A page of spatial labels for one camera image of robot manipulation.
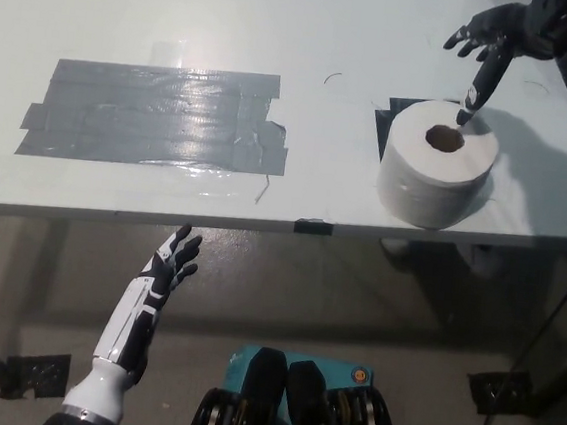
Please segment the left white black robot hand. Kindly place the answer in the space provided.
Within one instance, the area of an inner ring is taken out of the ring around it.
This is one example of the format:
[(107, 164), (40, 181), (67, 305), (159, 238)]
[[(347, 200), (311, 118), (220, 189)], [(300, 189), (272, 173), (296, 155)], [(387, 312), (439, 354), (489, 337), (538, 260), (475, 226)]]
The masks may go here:
[(203, 240), (193, 227), (178, 228), (153, 253), (118, 301), (93, 356), (125, 370), (131, 386), (143, 376), (149, 346), (171, 293), (198, 270), (194, 262)]

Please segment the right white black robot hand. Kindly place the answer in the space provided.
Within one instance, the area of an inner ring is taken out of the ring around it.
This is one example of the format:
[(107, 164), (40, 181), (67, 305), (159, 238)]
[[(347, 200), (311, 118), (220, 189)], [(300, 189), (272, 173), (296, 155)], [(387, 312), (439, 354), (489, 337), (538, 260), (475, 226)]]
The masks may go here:
[(443, 44), (448, 51), (462, 44), (456, 54), (459, 58), (467, 57), (476, 49), (480, 51), (476, 57), (481, 64), (480, 69), (455, 116), (459, 126), (470, 122), (500, 84), (516, 51), (521, 47), (525, 15), (526, 5), (521, 3), (490, 8), (474, 15)]

